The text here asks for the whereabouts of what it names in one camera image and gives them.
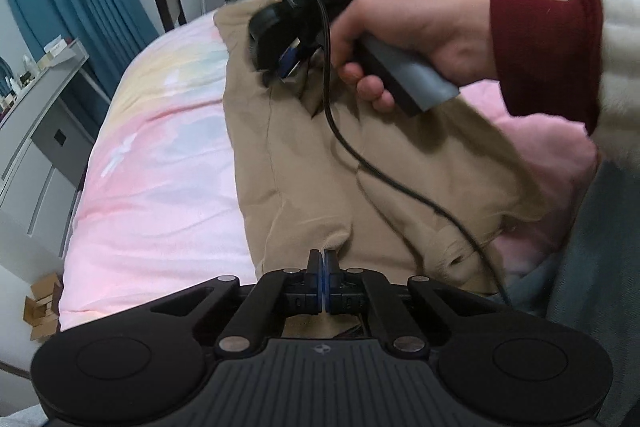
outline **round pad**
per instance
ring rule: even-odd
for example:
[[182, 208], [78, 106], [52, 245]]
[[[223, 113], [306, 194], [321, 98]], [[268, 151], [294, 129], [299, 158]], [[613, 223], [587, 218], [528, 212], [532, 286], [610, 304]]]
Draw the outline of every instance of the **round pad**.
[[88, 377], [121, 380], [142, 371], [150, 360], [151, 350], [142, 342], [115, 337], [82, 348], [77, 364]]
[[612, 367], [600, 344], [562, 328], [526, 337], [453, 336], [438, 373], [462, 403], [498, 422], [555, 425], [598, 410]]
[[144, 320], [114, 315], [53, 336], [36, 353], [31, 374], [56, 417], [76, 425], [131, 425], [179, 407], [205, 367], [188, 324], [147, 312]]
[[494, 362], [508, 376], [534, 382], [560, 375], [566, 368], [567, 357], [562, 349], [547, 341], [515, 339], [495, 348]]

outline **cardboard box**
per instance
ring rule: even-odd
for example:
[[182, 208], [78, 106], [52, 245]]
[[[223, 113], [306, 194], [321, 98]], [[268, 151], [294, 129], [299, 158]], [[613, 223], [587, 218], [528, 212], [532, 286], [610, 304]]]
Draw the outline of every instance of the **cardboard box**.
[[25, 297], [23, 320], [33, 327], [31, 340], [50, 337], [58, 330], [58, 303], [62, 296], [62, 282], [56, 273], [43, 277], [31, 285], [33, 298]]
[[50, 273], [49, 275], [44, 276], [39, 281], [34, 282], [31, 285], [31, 293], [33, 293], [33, 298], [36, 301], [39, 301], [42, 298], [45, 298], [48, 295], [52, 295], [54, 286], [62, 286], [60, 282], [60, 277], [57, 273]]

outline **metal screw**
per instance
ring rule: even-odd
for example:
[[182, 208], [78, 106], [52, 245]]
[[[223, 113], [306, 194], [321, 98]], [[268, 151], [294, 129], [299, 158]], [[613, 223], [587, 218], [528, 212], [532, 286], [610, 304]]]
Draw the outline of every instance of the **metal screw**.
[[394, 347], [403, 353], [417, 353], [425, 346], [424, 341], [410, 335], [394, 340]]
[[218, 347], [228, 353], [240, 353], [240, 351], [248, 349], [250, 345], [249, 339], [237, 336], [225, 337], [218, 343]]

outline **gray drawer cabinet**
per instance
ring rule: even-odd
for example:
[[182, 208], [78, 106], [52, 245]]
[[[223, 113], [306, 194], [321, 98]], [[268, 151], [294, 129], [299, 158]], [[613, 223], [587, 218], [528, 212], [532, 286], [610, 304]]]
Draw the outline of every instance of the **gray drawer cabinet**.
[[58, 99], [88, 55], [48, 68], [0, 121], [0, 264], [33, 283], [62, 272], [78, 187], [93, 146]]

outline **black cable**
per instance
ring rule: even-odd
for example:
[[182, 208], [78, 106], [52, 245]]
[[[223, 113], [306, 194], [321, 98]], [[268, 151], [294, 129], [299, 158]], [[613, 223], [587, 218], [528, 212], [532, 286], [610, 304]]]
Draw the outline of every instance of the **black cable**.
[[402, 185], [401, 183], [399, 183], [395, 179], [387, 176], [384, 172], [381, 172], [378, 168], [376, 168], [374, 165], [369, 163], [369, 161], [367, 161], [366, 158], [361, 156], [360, 153], [358, 153], [349, 144], [349, 142], [347, 142], [345, 137], [342, 135], [342, 133], [338, 129], [338, 126], [336, 125], [335, 120], [334, 120], [334, 115], [331, 112], [331, 104], [330, 104], [330, 95], [331, 95], [331, 38], [330, 38], [329, 15], [326, 12], [326, 7], [324, 6], [324, 2], [322, 2], [322, 0], [316, 0], [316, 3], [318, 4], [318, 7], [320, 9], [320, 15], [322, 17], [322, 34], [323, 34], [323, 37], [324, 37], [324, 43], [323, 43], [323, 46], [322, 46], [324, 48], [324, 63], [323, 63], [323, 67], [322, 67], [322, 105], [324, 107], [324, 115], [326, 117], [326, 121], [328, 122], [332, 133], [334, 133], [335, 138], [346, 149], [346, 151], [360, 163], [360, 165], [362, 165], [365, 169], [367, 169], [367, 171], [370, 172], [370, 174], [372, 174], [373, 176], [378, 178], [380, 181], [382, 181], [386, 185], [389, 185], [390, 187], [394, 188], [395, 190], [398, 190], [399, 192], [402, 192], [402, 194], [405, 194], [405, 195], [409, 196], [410, 198], [412, 198], [412, 199], [414, 199], [416, 201], [419, 201], [420, 203], [425, 204], [426, 206], [430, 207], [433, 210], [433, 212], [435, 212], [438, 216], [444, 217], [450, 223], [452, 223], [458, 230], [460, 230], [460, 233], [466, 239], [466, 241], [471, 245], [471, 247], [474, 249], [474, 251], [478, 252], [478, 255], [480, 256], [481, 262], [486, 266], [486, 268], [489, 270], [489, 272], [491, 273], [492, 277], [494, 278], [495, 285], [498, 288], [498, 293], [500, 294], [500, 297], [502, 298], [502, 301], [507, 306], [513, 307], [513, 305], [511, 304], [511, 299], [509, 298], [509, 295], [507, 294], [507, 290], [502, 285], [502, 282], [500, 281], [500, 277], [498, 277], [498, 274], [495, 271], [494, 265], [491, 264], [491, 261], [489, 261], [489, 258], [486, 256], [486, 254], [482, 250], [482, 247], [480, 247], [480, 245], [478, 244], [476, 239], [465, 228], [465, 226], [462, 223], [460, 223], [459, 220], [455, 216], [449, 214], [444, 208], [439, 206], [439, 204], [437, 204], [435, 201], [430, 200], [429, 198], [427, 198], [425, 196], [422, 196], [421, 194], [418, 194], [417, 192], [414, 192], [409, 187], [406, 187], [405, 185]]

